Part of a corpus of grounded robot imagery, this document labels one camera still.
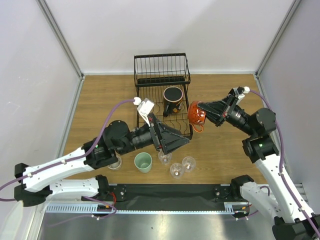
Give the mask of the small orange black cup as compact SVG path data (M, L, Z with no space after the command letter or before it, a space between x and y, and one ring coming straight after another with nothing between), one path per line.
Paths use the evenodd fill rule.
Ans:
M201 103L201 101L193 101L187 111L188 122L197 133L201 133L204 130L206 121L206 113L198 107L199 103Z

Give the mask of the black skull pattern mug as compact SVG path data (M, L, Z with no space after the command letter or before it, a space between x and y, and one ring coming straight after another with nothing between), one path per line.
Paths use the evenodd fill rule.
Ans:
M177 86L169 86L163 91L163 116L177 114L181 110L183 91Z

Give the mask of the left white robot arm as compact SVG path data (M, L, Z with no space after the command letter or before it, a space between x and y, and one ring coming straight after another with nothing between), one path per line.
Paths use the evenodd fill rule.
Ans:
M37 166L16 164L14 175L19 185L14 188L14 199L24 207L33 207L52 197L105 201L112 189L108 179L98 175L85 180L69 180L68 177L110 166L122 156L147 146L170 154L188 144L183 134L148 115L149 123L130 130L127 123L115 120L92 141L60 158Z

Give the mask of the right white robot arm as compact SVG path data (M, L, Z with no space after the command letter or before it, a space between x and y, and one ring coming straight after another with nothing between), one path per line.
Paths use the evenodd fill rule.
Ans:
M260 108L247 114L238 105L239 97L229 94L219 101L199 102L197 107L216 126L227 122L249 137L242 142L245 154L267 180L273 197L264 193L247 175L232 179L230 195L247 200L272 223L277 240L315 240L320 237L320 216L306 203L290 179L283 154L270 134L277 129L276 114Z

